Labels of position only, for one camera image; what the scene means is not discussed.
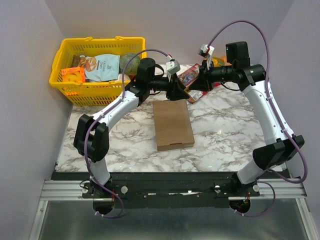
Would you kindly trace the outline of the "brown cardboard express box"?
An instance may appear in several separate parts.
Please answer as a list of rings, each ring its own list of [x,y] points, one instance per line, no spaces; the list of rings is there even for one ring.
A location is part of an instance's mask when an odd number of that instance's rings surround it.
[[[194,146],[195,139],[185,99],[154,101],[152,107],[158,151]]]

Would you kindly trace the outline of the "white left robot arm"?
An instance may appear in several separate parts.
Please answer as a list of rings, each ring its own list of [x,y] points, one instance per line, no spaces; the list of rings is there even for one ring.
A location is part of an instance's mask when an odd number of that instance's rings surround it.
[[[163,74],[156,75],[158,64],[149,57],[143,58],[137,74],[125,86],[124,92],[103,110],[92,116],[82,115],[77,124],[73,145],[85,157],[93,191],[101,198],[111,191],[105,156],[110,148],[109,133],[115,124],[126,114],[139,107],[151,91],[164,91],[170,101],[188,99],[185,87],[177,77],[181,67],[177,60],[171,59]]]

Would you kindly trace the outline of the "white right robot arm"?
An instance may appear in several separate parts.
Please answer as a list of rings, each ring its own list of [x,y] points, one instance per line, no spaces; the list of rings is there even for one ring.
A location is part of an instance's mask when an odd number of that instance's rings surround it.
[[[210,91],[215,83],[232,82],[238,85],[249,100],[260,123],[265,146],[252,152],[252,160],[232,175],[230,191],[241,196],[257,178],[275,166],[291,160],[305,140],[296,135],[286,123],[276,101],[271,85],[266,82],[266,70],[261,64],[252,65],[248,44],[245,41],[228,43],[227,66],[214,66],[214,48],[202,44],[198,54],[205,59],[199,67],[198,77],[189,86],[190,90]]]

